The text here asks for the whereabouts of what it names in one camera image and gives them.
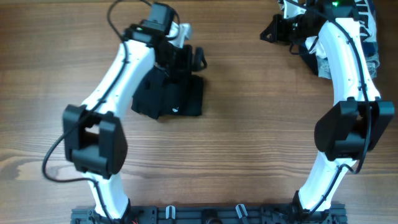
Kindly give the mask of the black t-shirt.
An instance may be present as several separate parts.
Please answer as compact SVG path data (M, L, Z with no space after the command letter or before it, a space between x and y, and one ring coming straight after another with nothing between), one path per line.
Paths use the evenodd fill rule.
M132 96L131 109L152 119L164 115L200 116L205 80L191 72L170 78L154 67L141 80Z

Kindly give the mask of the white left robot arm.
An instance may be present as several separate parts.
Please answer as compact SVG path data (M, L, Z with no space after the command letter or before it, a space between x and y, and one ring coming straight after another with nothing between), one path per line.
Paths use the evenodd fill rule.
M147 19L120 34L116 57L96 90L63 112L65 157L82 173L95 206L72 211L72 223L135 223L121 168L127 156L127 110L158 119L200 116L207 66L202 48L186 44L192 29L167 4L153 2Z

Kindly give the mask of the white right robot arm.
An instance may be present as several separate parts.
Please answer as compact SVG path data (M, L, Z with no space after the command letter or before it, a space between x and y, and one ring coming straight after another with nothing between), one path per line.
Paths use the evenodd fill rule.
M308 179L280 211L287 223L343 221L332 198L347 173L360 173L392 121L395 108L381 98L372 77L378 44L371 1L279 1L280 14L261 40L299 48L298 55L333 84L333 107L316 123L318 153Z

